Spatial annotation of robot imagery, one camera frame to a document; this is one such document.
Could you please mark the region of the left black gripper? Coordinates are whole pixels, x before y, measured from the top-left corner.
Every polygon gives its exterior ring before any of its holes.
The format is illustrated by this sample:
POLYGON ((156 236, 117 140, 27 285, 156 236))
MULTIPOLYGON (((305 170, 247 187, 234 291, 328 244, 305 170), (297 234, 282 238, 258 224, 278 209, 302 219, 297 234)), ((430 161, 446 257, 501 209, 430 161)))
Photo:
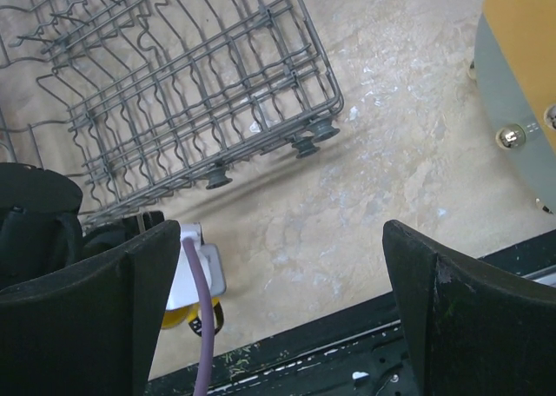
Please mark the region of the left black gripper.
POLYGON ((82 190, 70 178, 29 164, 1 164, 1 288, 54 273, 115 248, 164 221, 161 211, 83 232, 82 190))

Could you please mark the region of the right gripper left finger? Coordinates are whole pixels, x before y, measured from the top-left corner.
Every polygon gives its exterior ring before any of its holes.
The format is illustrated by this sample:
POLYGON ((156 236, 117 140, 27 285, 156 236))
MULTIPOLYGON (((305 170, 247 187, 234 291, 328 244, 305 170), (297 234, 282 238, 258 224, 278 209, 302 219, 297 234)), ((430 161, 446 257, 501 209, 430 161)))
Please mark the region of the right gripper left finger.
POLYGON ((142 395, 180 253, 177 221, 1 292, 3 395, 142 395))

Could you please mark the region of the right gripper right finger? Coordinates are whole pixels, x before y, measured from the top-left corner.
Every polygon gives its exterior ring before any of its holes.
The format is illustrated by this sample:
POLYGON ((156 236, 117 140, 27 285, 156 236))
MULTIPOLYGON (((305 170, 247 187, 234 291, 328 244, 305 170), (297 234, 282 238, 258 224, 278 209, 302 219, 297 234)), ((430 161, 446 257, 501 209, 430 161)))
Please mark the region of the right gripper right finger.
POLYGON ((382 246, 421 395, 553 395, 555 289, 391 220, 382 246))

